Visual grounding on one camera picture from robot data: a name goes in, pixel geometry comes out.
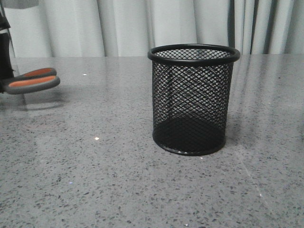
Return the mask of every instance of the pen holder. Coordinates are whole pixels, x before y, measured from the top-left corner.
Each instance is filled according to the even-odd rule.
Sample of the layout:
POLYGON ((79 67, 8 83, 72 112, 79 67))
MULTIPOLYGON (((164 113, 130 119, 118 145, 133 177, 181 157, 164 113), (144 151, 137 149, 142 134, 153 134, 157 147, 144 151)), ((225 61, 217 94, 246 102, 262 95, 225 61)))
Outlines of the pen holder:
POLYGON ((152 60, 153 139, 163 149, 206 155, 226 142, 234 48, 180 44, 156 47, 152 60))

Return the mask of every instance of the black mesh pen holder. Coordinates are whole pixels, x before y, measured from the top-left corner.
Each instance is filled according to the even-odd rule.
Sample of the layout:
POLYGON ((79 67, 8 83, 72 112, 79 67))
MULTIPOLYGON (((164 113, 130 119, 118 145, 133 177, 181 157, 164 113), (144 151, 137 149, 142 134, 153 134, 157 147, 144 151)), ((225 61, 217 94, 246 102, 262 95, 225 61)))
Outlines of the black mesh pen holder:
POLYGON ((206 155, 226 142, 234 48, 180 44, 148 52, 152 62, 153 139, 163 149, 206 155))

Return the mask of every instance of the rim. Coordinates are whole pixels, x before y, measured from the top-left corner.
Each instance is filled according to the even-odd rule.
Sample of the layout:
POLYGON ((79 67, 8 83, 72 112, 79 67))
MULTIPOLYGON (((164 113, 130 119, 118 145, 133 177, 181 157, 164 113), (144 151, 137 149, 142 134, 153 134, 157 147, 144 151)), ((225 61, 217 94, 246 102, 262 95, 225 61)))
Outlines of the rim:
POLYGON ((167 65, 176 65, 176 66, 186 66, 186 67, 203 67, 203 66, 214 66, 214 65, 222 65, 227 63, 233 63, 240 58, 240 52, 234 48, 220 46, 220 45, 211 45, 211 44, 174 44, 174 45, 166 45, 160 46, 156 48, 152 48, 148 52, 148 58, 152 61, 161 64, 167 65), (206 50, 217 50, 217 51, 225 51, 230 53, 230 56, 214 58, 214 59, 176 59, 176 58, 167 58, 156 55, 156 53, 161 51, 168 50, 177 50, 177 49, 206 49, 206 50))

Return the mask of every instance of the gray countertop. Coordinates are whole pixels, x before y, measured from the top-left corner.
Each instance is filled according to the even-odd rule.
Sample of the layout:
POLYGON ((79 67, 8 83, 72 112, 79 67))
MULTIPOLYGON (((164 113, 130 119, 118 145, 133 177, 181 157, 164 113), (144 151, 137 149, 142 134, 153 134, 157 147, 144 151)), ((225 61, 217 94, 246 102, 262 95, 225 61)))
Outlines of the gray countertop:
POLYGON ((19 58, 61 84, 0 94, 1 228, 304 227, 304 55, 235 63, 220 151, 152 139, 145 57, 19 58))

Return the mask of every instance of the scissors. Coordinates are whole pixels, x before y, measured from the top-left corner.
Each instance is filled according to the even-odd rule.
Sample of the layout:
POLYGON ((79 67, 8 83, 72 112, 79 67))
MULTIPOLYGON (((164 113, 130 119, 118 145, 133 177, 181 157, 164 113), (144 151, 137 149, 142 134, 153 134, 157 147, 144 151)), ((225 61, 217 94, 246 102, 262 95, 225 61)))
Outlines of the scissors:
POLYGON ((42 68, 17 77, 0 80, 0 92, 8 94, 27 94, 53 88, 60 84, 54 68, 42 68))

